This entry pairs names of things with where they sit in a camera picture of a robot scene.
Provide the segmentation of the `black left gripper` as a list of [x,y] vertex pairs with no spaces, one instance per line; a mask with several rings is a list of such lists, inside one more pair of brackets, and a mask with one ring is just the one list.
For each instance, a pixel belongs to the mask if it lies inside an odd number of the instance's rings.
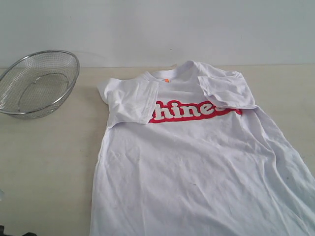
[[0,226],[0,236],[37,236],[36,233],[26,231],[26,230],[20,230],[20,229],[14,229],[14,228],[8,228],[5,225]]

